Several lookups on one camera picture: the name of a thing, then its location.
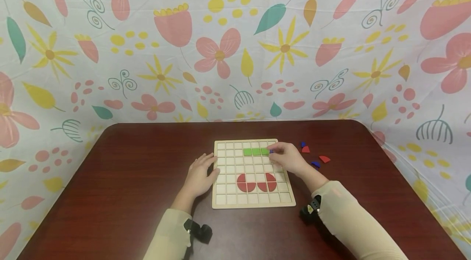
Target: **wooden table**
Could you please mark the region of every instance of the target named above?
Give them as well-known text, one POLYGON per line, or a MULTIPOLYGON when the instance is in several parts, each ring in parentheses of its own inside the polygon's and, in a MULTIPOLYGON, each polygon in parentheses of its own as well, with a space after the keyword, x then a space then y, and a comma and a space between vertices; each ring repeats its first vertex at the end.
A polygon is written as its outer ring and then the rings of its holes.
MULTIPOLYGON (((215 140, 277 138, 332 159, 320 171, 340 180, 409 259, 464 259, 365 127, 356 121, 117 124, 100 137, 19 260, 140 260, 187 168, 215 140)), ((213 210, 211 194, 194 218, 213 228, 189 259, 350 259, 325 228, 298 212, 310 193, 290 174, 296 207, 213 210)))

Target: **beige sleeve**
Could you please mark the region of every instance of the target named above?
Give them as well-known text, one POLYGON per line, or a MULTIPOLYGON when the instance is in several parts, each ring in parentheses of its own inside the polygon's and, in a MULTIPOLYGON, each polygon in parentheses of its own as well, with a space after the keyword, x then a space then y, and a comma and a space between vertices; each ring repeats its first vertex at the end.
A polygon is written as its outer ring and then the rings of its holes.
POLYGON ((340 182, 328 182, 312 193, 321 195, 319 217, 327 229, 361 260, 406 260, 391 236, 340 182))
POLYGON ((182 260, 186 248, 191 246, 190 234, 183 227, 191 215, 167 209, 160 220, 144 260, 182 260))

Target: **right hand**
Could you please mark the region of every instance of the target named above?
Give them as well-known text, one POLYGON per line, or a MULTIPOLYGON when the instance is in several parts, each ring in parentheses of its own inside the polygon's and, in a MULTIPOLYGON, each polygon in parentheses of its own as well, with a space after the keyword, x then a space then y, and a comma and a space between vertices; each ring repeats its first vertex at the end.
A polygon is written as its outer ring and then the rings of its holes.
POLYGON ((273 150, 273 153, 269 155, 270 160, 280 164, 286 171, 296 176, 303 174, 306 168, 311 168, 292 143, 277 142, 267 146, 267 149, 273 150))

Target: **hand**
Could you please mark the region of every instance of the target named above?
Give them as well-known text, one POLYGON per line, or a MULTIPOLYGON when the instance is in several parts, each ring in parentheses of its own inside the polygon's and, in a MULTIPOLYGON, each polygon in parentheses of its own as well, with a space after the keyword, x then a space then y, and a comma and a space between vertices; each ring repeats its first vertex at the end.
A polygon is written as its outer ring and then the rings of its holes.
POLYGON ((267 149, 274 151, 269 155, 270 160, 296 176, 300 176, 307 168, 311 168, 292 143, 277 142, 267 146, 267 149))
POLYGON ((209 155, 203 154, 201 157, 196 159, 190 165, 188 175, 186 176, 185 183, 182 187, 182 192, 193 199, 207 192, 218 178, 220 172, 220 170, 216 168, 211 172, 211 174, 209 174, 209 176, 207 175, 208 168, 216 160, 217 157, 214 157, 213 153, 209 155))

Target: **wearable device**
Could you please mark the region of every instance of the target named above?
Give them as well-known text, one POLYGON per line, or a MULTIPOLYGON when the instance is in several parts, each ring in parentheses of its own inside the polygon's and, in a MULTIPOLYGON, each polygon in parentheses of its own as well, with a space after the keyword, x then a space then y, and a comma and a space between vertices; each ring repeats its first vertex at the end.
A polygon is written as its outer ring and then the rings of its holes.
POLYGON ((213 236, 213 230, 208 225, 204 224, 203 226, 199 226, 198 223, 191 219, 186 220, 183 227, 190 235, 204 244, 208 244, 213 236))

